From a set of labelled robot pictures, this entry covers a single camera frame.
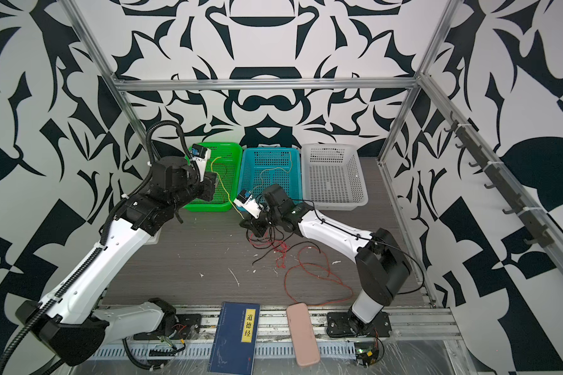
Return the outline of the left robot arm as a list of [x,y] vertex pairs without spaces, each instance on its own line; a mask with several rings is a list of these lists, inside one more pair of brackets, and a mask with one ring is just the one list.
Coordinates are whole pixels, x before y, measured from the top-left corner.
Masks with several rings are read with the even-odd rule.
[[28,334],[57,357],[46,370],[75,367],[103,345],[134,334],[156,331],[175,314],[171,305],[152,298],[138,306],[109,312],[96,304],[129,259],[181,208],[199,198],[210,201],[217,175],[206,171],[210,150],[187,146],[180,123],[162,120],[146,134],[150,171],[139,186],[109,212],[100,239],[71,273],[38,302],[24,302],[17,310],[23,328],[0,356],[0,374]]

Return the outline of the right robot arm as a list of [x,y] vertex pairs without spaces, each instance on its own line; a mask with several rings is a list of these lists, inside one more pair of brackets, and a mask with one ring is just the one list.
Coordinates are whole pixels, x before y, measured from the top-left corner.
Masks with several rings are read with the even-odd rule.
[[333,220],[312,201],[290,198],[278,184],[267,187],[262,199],[246,190],[234,199],[233,204],[249,214],[241,222],[242,228],[260,238],[271,228],[281,228],[326,245],[354,262],[361,292],[350,308],[353,320],[372,323],[402,293],[416,260],[399,248],[389,231],[364,231]]

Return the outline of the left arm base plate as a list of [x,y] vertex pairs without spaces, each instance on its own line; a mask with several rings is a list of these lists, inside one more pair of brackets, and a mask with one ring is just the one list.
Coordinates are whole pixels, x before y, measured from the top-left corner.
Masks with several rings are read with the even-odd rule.
[[202,316],[200,314],[177,314],[175,317],[165,316],[155,331],[135,334],[136,341],[158,340],[169,338],[170,340],[193,339],[200,332]]

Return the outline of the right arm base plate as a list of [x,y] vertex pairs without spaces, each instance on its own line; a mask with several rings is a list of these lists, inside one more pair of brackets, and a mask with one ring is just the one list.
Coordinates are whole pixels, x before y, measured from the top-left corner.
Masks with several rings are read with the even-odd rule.
[[393,330],[386,312],[379,312],[370,323],[363,323],[352,311],[328,312],[326,318],[330,338],[389,338]]

